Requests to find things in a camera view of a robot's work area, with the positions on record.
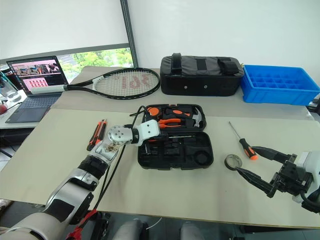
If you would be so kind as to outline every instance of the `racket strings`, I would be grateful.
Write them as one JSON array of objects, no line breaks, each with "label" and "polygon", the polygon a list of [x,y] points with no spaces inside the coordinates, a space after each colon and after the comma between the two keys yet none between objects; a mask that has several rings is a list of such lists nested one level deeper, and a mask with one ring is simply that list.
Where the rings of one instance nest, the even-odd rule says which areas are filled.
[{"label": "racket strings", "polygon": [[93,83],[93,90],[113,96],[133,96],[155,88],[158,77],[152,72],[134,70],[115,73]]}]

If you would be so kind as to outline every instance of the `laptop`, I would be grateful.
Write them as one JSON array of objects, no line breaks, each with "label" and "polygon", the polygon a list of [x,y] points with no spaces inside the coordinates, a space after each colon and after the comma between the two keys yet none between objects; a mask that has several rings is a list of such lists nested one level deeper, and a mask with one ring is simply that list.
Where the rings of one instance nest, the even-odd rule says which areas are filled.
[{"label": "laptop", "polygon": [[15,74],[27,98],[6,123],[40,122],[61,93],[32,94],[32,88],[68,84],[56,56],[35,57],[6,62]]}]

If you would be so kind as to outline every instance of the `white wall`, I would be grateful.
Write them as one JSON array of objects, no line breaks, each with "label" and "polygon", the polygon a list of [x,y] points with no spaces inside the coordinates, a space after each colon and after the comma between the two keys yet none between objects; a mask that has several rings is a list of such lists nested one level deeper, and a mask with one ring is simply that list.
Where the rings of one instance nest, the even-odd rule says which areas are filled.
[{"label": "white wall", "polygon": [[128,42],[119,0],[0,0],[0,59]]},{"label": "white wall", "polygon": [[140,67],[172,53],[304,68],[320,85],[319,0],[128,0]]}]

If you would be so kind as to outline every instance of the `hammer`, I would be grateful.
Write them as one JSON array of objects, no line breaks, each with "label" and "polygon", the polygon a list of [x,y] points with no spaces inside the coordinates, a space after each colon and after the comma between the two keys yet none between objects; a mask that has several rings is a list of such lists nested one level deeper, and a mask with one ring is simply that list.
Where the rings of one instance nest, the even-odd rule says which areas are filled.
[{"label": "hammer", "polygon": [[201,112],[196,107],[195,107],[195,111],[197,114],[192,114],[192,113],[183,112],[177,109],[173,110],[173,109],[167,108],[165,112],[166,114],[174,114],[180,118],[194,119],[195,120],[194,127],[200,128],[199,123],[202,121]]}]

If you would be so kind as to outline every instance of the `black tool case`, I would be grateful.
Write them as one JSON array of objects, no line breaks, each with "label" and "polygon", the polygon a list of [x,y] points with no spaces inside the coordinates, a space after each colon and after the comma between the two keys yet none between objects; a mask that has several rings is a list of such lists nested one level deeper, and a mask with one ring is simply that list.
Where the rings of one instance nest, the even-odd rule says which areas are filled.
[{"label": "black tool case", "polygon": [[231,96],[244,74],[234,57],[174,53],[161,61],[161,90],[168,95]]},{"label": "black tool case", "polygon": [[[158,114],[154,114],[153,109],[158,109]],[[196,120],[193,119],[193,115],[197,113],[201,117],[199,126],[195,126]],[[146,107],[142,121],[151,119],[157,120],[158,123],[172,119],[180,119],[181,122],[168,122],[165,127],[159,124],[160,135],[145,140],[138,148],[138,162],[144,169],[192,170],[208,168],[213,163],[214,154],[210,138],[203,132],[207,124],[206,118],[199,105],[149,105]]]}]

